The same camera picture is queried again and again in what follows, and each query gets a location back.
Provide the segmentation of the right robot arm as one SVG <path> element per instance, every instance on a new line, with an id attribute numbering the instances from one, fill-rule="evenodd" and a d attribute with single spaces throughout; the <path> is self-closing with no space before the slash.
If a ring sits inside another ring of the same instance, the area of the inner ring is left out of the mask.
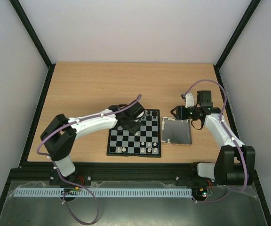
<path id="1" fill-rule="evenodd" d="M 200 121 L 217 142 L 220 151 L 215 163 L 199 162 L 190 173 L 193 183 L 199 185 L 206 178 L 218 185 L 249 186 L 254 180 L 255 150 L 245 145 L 231 130 L 220 108 L 214 107 L 209 90 L 181 95 L 185 105 L 176 106 L 171 114 L 177 120 Z"/>

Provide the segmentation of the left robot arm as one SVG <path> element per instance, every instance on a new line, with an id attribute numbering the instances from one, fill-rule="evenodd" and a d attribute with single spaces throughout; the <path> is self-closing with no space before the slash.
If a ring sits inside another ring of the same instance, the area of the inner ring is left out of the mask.
<path id="1" fill-rule="evenodd" d="M 59 114 L 42 132 L 41 145 L 45 146 L 62 177 L 68 177 L 75 172 L 70 152 L 77 139 L 96 131 L 117 127 L 134 135 L 141 127 L 140 119 L 145 112 L 139 102 L 133 101 L 129 105 L 111 105 L 99 113 L 77 118 Z"/>

